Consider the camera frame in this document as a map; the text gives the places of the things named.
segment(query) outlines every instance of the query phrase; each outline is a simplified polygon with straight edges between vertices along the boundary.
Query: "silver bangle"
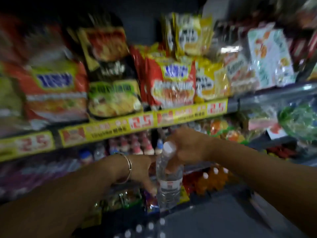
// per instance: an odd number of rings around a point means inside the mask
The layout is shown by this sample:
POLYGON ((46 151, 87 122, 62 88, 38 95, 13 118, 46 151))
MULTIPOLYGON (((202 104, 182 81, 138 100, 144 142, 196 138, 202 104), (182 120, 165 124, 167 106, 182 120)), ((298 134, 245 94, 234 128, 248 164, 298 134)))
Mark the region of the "silver bangle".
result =
POLYGON ((129 175, 128 175, 128 177, 126 178, 126 180, 123 181, 123 182, 120 182, 120 183, 116 183, 117 185, 125 184, 125 183, 130 179, 130 176, 131 176, 131 173, 132 173, 132 163, 131 163, 131 161, 127 158, 127 156, 125 156, 124 153, 117 152, 116 154, 119 154, 119 155, 122 155, 123 157, 125 157, 125 159, 128 161, 128 164, 129 164, 129 175))

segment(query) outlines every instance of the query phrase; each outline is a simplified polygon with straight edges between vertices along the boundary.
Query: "white bottle cap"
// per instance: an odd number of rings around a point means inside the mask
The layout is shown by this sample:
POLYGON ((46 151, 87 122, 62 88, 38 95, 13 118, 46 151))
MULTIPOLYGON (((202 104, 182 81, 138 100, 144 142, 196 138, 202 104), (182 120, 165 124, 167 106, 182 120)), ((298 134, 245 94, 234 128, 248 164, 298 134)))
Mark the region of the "white bottle cap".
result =
POLYGON ((130 238, 130 237, 131 237, 131 231, 127 230, 127 231, 124 233, 124 237, 125 237, 125 238, 130 238))
POLYGON ((170 157, 176 151, 176 147, 172 142, 165 142, 163 144, 163 154, 167 157, 170 157))
POLYGON ((165 219, 164 219, 164 218, 161 218, 161 219, 159 220, 159 223, 160 223, 161 226, 165 225, 165 219))
POLYGON ((135 231, 137 233, 141 233, 142 232, 142 225, 138 224, 137 227, 135 228, 135 231))
POLYGON ((165 235, 164 232, 161 232, 161 233, 159 234, 159 238, 165 238, 165 237, 166 237, 166 235, 165 235))
POLYGON ((149 223, 147 224, 147 227, 149 228, 149 230, 153 230, 153 229, 154 229, 154 224, 153 224, 153 222, 149 222, 149 223))

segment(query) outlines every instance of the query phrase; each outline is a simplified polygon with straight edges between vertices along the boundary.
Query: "bottle label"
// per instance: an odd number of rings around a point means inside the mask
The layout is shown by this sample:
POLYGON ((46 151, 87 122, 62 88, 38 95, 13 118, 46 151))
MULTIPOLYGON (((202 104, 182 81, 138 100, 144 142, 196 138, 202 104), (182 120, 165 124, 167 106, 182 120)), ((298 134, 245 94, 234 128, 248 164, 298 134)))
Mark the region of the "bottle label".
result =
POLYGON ((183 178, 180 180, 175 180, 175 181, 164 181, 160 180, 160 191, 162 193, 168 193, 168 192, 177 192, 180 190, 180 187, 182 185, 183 178))

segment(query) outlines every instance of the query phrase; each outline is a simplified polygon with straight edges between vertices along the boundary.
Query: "bracelet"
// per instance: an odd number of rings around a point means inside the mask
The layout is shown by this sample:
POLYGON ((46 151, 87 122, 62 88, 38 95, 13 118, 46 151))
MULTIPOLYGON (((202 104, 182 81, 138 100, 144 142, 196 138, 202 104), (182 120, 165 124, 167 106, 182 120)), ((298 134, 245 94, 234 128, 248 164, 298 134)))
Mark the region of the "bracelet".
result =
POLYGON ((127 156, 124 155, 124 153, 116 152, 116 154, 119 154, 119 155, 122 155, 123 157, 125 157, 125 159, 128 161, 128 164, 129 164, 129 175, 128 175, 128 177, 126 178, 126 180, 123 181, 123 182, 120 182, 120 183, 116 183, 117 185, 125 184, 125 183, 130 179, 130 176, 131 176, 131 173, 132 173, 132 163, 131 163, 131 161, 127 158, 127 156))

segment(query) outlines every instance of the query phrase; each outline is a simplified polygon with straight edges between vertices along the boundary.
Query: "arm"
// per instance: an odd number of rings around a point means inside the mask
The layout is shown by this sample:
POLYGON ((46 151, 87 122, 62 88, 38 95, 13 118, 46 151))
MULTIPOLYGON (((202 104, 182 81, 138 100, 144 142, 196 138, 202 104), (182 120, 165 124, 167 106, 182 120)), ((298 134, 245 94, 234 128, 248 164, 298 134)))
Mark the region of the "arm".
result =
POLYGON ((169 137, 177 147, 168 170, 209 160, 237 174, 286 218, 316 235, 317 168, 292 164, 234 142, 180 129, 169 137))
MULTIPOLYGON (((128 158, 132 163, 131 178, 155 195, 148 177, 153 159, 128 158)), ((128 174, 127 160, 114 155, 38 187, 24 198, 0 207, 2 237, 70 237, 110 185, 128 174)))

